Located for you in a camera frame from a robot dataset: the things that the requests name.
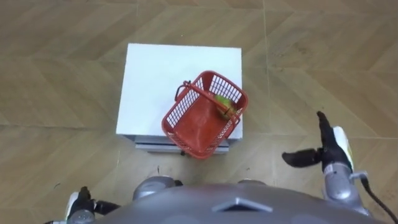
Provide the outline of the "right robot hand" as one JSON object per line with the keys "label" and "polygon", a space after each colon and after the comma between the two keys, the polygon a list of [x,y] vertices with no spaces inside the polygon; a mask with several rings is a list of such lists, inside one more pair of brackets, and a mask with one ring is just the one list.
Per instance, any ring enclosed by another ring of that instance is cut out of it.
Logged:
{"label": "right robot hand", "polygon": [[350,163],[348,155],[338,145],[333,128],[326,115],[317,111],[318,124],[322,146],[318,148],[302,149],[295,152],[283,152],[282,159],[286,164],[294,168],[304,168],[322,164],[322,170],[334,163],[346,165],[350,172],[353,172],[353,165]]}

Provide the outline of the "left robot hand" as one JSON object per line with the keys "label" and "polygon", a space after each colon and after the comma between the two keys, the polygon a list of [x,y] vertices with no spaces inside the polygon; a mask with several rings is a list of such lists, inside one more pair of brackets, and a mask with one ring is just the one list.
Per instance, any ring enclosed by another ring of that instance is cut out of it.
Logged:
{"label": "left robot hand", "polygon": [[95,215],[96,213],[107,215],[120,207],[120,205],[113,202],[93,199],[88,187],[83,186],[79,192],[74,192],[70,195],[66,207],[65,219],[71,219],[72,215],[80,210],[88,211],[92,215]]}

